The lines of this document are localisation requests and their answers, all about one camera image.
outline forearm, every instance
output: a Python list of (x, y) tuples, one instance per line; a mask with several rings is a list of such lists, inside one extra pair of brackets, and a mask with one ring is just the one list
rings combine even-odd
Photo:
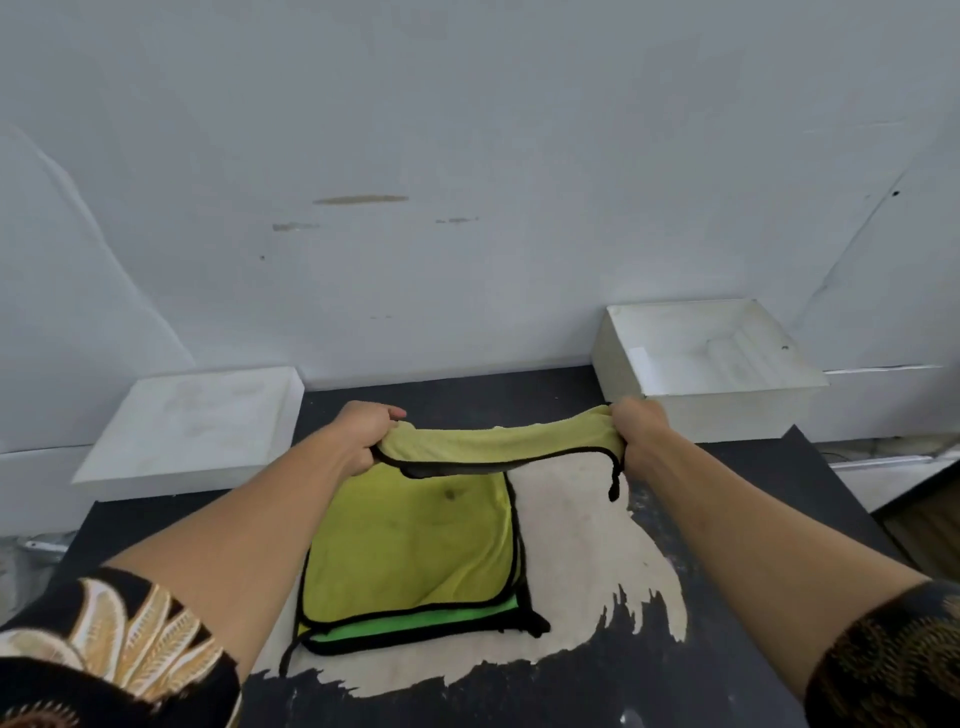
[(637, 446), (650, 486), (796, 695), (851, 623), (926, 579), (768, 496), (672, 430)]
[(108, 562), (167, 589), (250, 672), (344, 477), (350, 450), (330, 428), (246, 485)]

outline black patterned sleeve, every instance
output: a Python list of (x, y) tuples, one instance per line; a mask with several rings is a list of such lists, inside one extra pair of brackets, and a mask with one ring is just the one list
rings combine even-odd
[(824, 655), (804, 701), (822, 726), (960, 721), (960, 586), (930, 581), (858, 619)]
[(236, 663), (163, 587), (117, 569), (0, 627), (0, 728), (238, 722)]

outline green cloth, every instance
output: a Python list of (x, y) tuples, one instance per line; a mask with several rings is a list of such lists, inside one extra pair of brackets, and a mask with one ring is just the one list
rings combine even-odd
[(400, 423), (327, 508), (303, 565), (294, 642), (343, 654), (481, 629), (539, 636), (506, 471), (569, 452), (605, 452), (611, 499), (624, 444), (610, 409), (547, 425), (418, 430)]

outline cloth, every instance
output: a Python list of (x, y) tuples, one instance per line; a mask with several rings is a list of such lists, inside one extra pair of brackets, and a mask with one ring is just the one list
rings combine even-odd
[(501, 473), (535, 460), (571, 452), (604, 452), (613, 464), (610, 500), (617, 500), (626, 448), (610, 408), (600, 405), (576, 417), (544, 425), (493, 429), (417, 429), (401, 422), (373, 448), (381, 462), (407, 477)]
[(236, 726), (236, 663), (163, 587), (100, 568), (0, 627), (0, 728)]
[(480, 629), (549, 629), (530, 604), (504, 473), (348, 480), (304, 561), (294, 642), (344, 654)]
[(854, 622), (814, 670), (804, 708), (814, 728), (956, 725), (960, 586), (921, 584)]

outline white box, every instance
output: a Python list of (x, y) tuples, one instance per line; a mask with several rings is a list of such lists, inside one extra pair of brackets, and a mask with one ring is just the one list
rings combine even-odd
[(293, 367), (140, 379), (73, 476), (98, 500), (235, 488), (290, 448)]
[(608, 306), (593, 345), (604, 397), (658, 401), (694, 442), (783, 435), (828, 385), (756, 301)]

